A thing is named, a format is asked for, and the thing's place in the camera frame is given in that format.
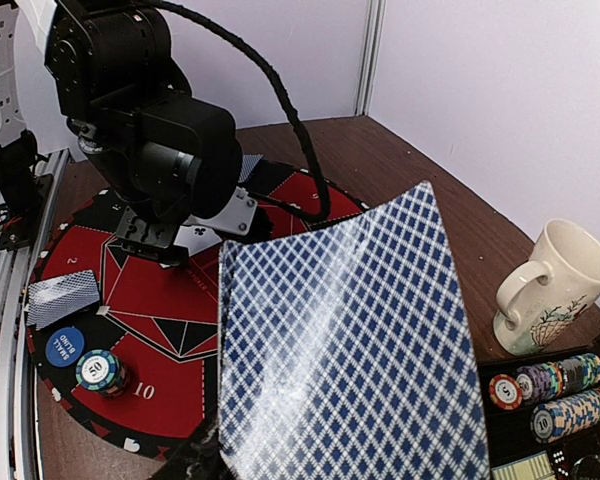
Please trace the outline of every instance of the wooden table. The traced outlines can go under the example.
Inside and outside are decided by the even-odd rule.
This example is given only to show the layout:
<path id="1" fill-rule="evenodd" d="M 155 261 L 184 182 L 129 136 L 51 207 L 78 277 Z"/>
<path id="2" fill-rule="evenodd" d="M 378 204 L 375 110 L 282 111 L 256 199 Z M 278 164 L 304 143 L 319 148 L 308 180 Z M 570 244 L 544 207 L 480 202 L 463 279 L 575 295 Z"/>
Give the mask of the wooden table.
<path id="1" fill-rule="evenodd" d="M 408 143 L 366 117 L 308 123 L 325 176 L 370 206 L 387 202 L 423 180 L 432 183 L 456 262 L 476 357 L 510 358 L 492 330 L 496 290 L 531 252 L 533 242 L 469 188 Z M 305 166 L 287 125 L 239 132 L 245 153 Z M 61 187 L 57 223 L 106 186 L 88 163 L 70 165 Z M 588 344 L 600 333 L 600 309 L 582 315 L 550 349 Z M 46 480 L 138 480 L 160 467 L 113 447 L 78 425 L 44 386 L 38 391 Z"/>

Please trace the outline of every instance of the ceramic mug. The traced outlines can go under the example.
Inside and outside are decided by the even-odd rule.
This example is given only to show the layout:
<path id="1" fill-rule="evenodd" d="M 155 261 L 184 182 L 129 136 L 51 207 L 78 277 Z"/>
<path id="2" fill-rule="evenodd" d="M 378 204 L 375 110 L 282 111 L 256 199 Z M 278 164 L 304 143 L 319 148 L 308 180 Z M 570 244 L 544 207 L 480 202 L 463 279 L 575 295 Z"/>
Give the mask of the ceramic mug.
<path id="1" fill-rule="evenodd" d="M 500 285 L 493 330 L 509 353 L 538 353 L 599 296 L 600 242 L 575 223 L 551 220 L 529 261 Z"/>

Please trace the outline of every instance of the red poker chip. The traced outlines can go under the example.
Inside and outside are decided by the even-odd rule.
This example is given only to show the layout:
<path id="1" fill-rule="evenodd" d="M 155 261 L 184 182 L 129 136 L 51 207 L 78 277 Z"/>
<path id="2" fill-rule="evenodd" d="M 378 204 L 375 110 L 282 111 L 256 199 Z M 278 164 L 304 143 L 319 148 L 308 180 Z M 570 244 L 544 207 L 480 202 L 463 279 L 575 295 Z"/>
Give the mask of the red poker chip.
<path id="1" fill-rule="evenodd" d="M 489 397 L 497 407 L 515 410 L 522 403 L 522 390 L 509 375 L 496 375 L 489 382 Z"/>

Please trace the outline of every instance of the poker mat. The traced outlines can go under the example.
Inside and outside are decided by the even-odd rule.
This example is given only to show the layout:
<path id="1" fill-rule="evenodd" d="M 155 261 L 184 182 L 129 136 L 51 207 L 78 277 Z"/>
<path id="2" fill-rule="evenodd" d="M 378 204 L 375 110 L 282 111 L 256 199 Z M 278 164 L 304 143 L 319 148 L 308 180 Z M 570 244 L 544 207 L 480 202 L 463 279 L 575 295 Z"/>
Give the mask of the poker mat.
<path id="1" fill-rule="evenodd" d="M 368 207 L 332 182 L 331 215 L 309 224 L 282 209 L 260 202 L 279 238 L 327 227 Z M 306 170 L 261 161 L 243 184 L 250 192 L 319 208 Z M 32 282 L 92 270 L 102 305 L 72 314 L 36 331 L 27 343 L 38 374 L 54 399 L 84 428 L 130 452 L 167 460 L 217 403 L 216 245 L 188 264 L 164 269 L 125 254 L 113 232 L 124 205 L 103 190 L 53 233 L 36 264 Z M 84 352 L 112 351 L 131 372 L 131 383 L 118 398 L 105 398 L 77 384 L 75 362 L 53 366 L 46 355 L 58 330 L 75 327 L 84 336 Z"/>

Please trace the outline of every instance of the black cable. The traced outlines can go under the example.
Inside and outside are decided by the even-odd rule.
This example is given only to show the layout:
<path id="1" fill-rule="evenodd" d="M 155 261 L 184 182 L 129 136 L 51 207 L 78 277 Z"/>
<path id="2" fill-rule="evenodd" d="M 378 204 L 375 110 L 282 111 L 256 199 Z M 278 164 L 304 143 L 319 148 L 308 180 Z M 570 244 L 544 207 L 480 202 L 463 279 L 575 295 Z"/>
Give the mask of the black cable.
<path id="1" fill-rule="evenodd" d="M 293 104 L 291 103 L 291 99 L 289 98 L 289 94 L 284 87 L 282 80 L 280 79 L 280 75 L 278 72 L 274 70 L 274 68 L 267 62 L 262 55 L 260 55 L 253 47 L 248 45 L 244 40 L 242 40 L 237 35 L 231 33 L 226 30 L 224 27 L 218 25 L 213 20 L 205 17 L 204 15 L 194 12 L 193 10 L 189 10 L 188 8 L 178 5 L 175 3 L 167 2 L 164 0 L 140 0 L 141 4 L 152 6 L 158 8 L 160 10 L 166 10 L 171 13 L 175 13 L 181 17 L 184 17 L 188 20 L 191 20 L 194 23 L 197 23 L 203 28 L 206 28 L 211 33 L 219 36 L 223 40 L 230 43 L 237 50 L 242 52 L 249 60 L 255 63 L 262 73 L 267 77 L 273 90 L 278 97 L 278 101 L 280 102 L 280 106 L 284 111 L 289 123 L 293 127 L 293 132 L 298 138 L 298 142 L 300 143 L 300 147 L 302 148 L 302 153 L 307 159 L 307 165 L 309 166 L 309 172 L 313 176 L 313 181 L 316 185 L 316 189 L 318 191 L 318 198 L 320 199 L 320 211 L 316 213 L 309 213 L 301 210 L 299 207 L 293 207 L 284 202 L 280 202 L 279 200 L 275 200 L 269 197 L 265 197 L 258 194 L 251 194 L 254 198 L 258 200 L 266 201 L 267 203 L 273 204 L 286 212 L 291 213 L 294 216 L 301 218 L 307 222 L 323 222 L 331 213 L 331 198 L 329 196 L 329 187 L 327 186 L 327 182 L 322 175 L 322 169 L 320 168 L 320 162 L 318 161 L 318 156 L 316 155 L 316 151 L 313 148 L 313 143 L 311 141 L 311 136 L 304 123 L 298 117 L 298 111 L 295 109 Z"/>

